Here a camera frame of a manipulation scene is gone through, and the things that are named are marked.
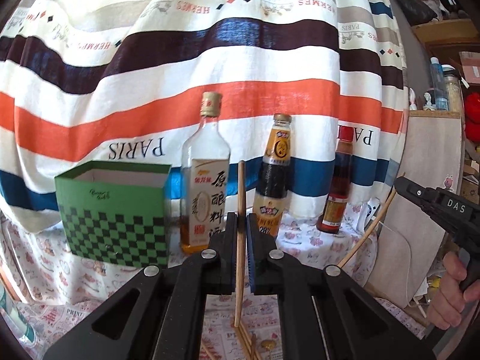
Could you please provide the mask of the person's right hand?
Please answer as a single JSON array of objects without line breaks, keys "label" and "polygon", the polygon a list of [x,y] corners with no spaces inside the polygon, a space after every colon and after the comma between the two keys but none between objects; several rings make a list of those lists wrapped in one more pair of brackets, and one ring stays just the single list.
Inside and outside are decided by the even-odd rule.
[{"label": "person's right hand", "polygon": [[467,270],[454,252],[448,252],[443,258],[446,269],[439,289],[430,302],[427,320],[439,329],[447,330],[461,324],[465,306],[479,300],[479,281],[467,289],[460,290],[460,282],[467,276]]}]

